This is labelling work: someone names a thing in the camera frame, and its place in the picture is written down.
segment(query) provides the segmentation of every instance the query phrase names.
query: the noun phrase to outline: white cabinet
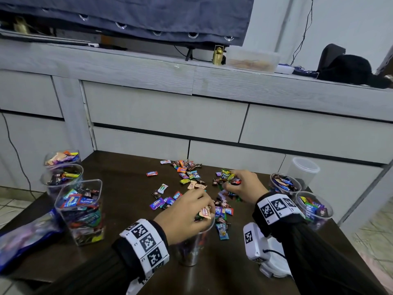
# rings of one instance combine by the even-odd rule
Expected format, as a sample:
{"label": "white cabinet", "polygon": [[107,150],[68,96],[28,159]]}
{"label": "white cabinet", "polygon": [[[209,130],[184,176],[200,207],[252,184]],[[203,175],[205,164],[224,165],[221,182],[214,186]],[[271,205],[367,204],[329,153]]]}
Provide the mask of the white cabinet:
{"label": "white cabinet", "polygon": [[[45,154],[71,148],[63,121],[5,114],[11,140],[18,150],[23,169],[32,190],[43,192],[46,188],[39,179],[45,167]],[[0,116],[0,186],[29,189],[20,169],[17,155],[7,137],[4,119]]]}
{"label": "white cabinet", "polygon": [[187,157],[188,140],[100,127],[94,135],[97,150],[170,160]]}
{"label": "white cabinet", "polygon": [[247,104],[84,82],[93,122],[238,142]]}
{"label": "white cabinet", "polygon": [[[287,155],[280,168],[288,171],[294,156]],[[333,219],[338,222],[351,208],[366,188],[374,181],[381,168],[325,159],[309,158],[321,171],[310,184],[313,193],[320,195],[333,207]]]}
{"label": "white cabinet", "polygon": [[0,107],[62,118],[50,75],[0,70]]}
{"label": "white cabinet", "polygon": [[240,142],[390,163],[393,124],[252,104]]}
{"label": "white cabinet", "polygon": [[188,158],[207,166],[271,174],[278,172],[285,154],[191,141]]}

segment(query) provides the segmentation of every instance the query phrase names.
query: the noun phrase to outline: black cap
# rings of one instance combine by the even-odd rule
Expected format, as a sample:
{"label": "black cap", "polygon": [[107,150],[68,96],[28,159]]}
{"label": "black cap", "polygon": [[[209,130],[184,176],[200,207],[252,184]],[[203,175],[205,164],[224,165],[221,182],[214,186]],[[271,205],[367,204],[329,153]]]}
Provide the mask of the black cap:
{"label": "black cap", "polygon": [[392,82],[371,72],[370,62],[360,56],[342,54],[326,67],[318,70],[318,79],[337,83],[368,85],[374,88],[388,88]]}

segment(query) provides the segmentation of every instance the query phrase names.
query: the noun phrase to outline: gray cloth cover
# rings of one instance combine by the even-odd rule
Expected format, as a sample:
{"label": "gray cloth cover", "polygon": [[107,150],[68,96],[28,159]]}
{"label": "gray cloth cover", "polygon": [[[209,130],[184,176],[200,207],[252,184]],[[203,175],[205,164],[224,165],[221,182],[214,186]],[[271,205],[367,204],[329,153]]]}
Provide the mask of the gray cloth cover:
{"label": "gray cloth cover", "polygon": [[[0,0],[0,9],[63,19],[149,39],[242,45],[253,1]],[[157,36],[153,31],[162,33]],[[190,38],[190,32],[198,33],[198,36]]]}

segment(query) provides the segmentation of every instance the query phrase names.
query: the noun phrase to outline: hand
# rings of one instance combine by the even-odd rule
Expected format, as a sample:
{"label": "hand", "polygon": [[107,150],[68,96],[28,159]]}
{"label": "hand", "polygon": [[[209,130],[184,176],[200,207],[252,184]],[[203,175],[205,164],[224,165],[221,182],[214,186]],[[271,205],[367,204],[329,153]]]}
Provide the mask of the hand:
{"label": "hand", "polygon": [[[211,218],[194,221],[199,211],[210,205]],[[207,229],[214,221],[214,201],[202,189],[191,189],[154,219],[164,230],[168,245],[176,244]]]}
{"label": "hand", "polygon": [[236,193],[247,203],[255,204],[258,199],[268,192],[259,181],[257,174],[248,170],[231,170],[236,177],[242,180],[239,185],[232,185],[229,182],[223,183],[223,188],[229,192]]}

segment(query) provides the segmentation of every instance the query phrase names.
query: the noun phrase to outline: black cable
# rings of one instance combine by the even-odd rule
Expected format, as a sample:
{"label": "black cable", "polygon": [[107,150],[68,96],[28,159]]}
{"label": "black cable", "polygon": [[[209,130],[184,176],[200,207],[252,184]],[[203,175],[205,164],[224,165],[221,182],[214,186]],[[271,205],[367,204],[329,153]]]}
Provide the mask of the black cable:
{"label": "black cable", "polygon": [[[187,57],[185,54],[183,54],[181,51],[178,50],[178,48],[174,45],[174,48],[180,53],[182,54],[184,57]],[[213,61],[207,61],[207,60],[199,60],[197,58],[192,58],[192,60],[197,60],[197,61],[202,61],[202,62],[207,62],[207,63],[212,63]]]}
{"label": "black cable", "polygon": [[275,254],[279,254],[281,257],[283,257],[284,259],[287,259],[282,253],[279,253],[278,251],[273,251],[272,249],[264,249],[263,250],[263,252],[264,253],[267,253],[267,252],[272,252],[272,253],[275,253]]}
{"label": "black cable", "polygon": [[29,192],[32,194],[33,199],[34,199],[34,200],[37,200],[36,197],[33,195],[33,192],[32,192],[32,184],[31,184],[29,178],[27,177],[26,173],[25,173],[24,170],[23,170],[22,162],[20,161],[20,157],[19,157],[18,150],[16,149],[14,143],[11,141],[11,137],[9,136],[9,128],[8,128],[8,123],[7,123],[6,116],[4,115],[3,112],[0,112],[0,113],[2,114],[2,116],[3,116],[3,118],[4,118],[4,122],[6,123],[8,140],[9,140],[10,144],[12,145],[12,147],[14,148],[14,150],[15,150],[15,152],[16,152],[16,154],[17,154],[20,169],[22,170],[23,175],[25,176],[25,178],[27,179],[27,182],[29,183]]}
{"label": "black cable", "polygon": [[[294,61],[295,61],[295,59],[296,59],[296,57],[297,57],[297,55],[300,53],[300,51],[302,50],[302,46],[303,46],[303,42],[304,42],[304,39],[306,39],[306,32],[307,32],[307,30],[311,27],[311,24],[312,24],[312,5],[314,4],[314,0],[311,0],[311,9],[310,9],[310,11],[308,12],[308,14],[307,14],[307,21],[306,21],[306,29],[304,30],[304,33],[303,33],[303,39],[302,39],[302,42],[299,44],[299,46],[297,47],[297,49],[294,51],[294,53],[292,54],[292,62],[291,62],[291,64],[289,65],[289,66],[292,66],[292,64],[294,63]],[[310,22],[310,25],[308,25],[308,18],[309,18],[309,16],[310,16],[310,14],[311,14],[311,22]]]}

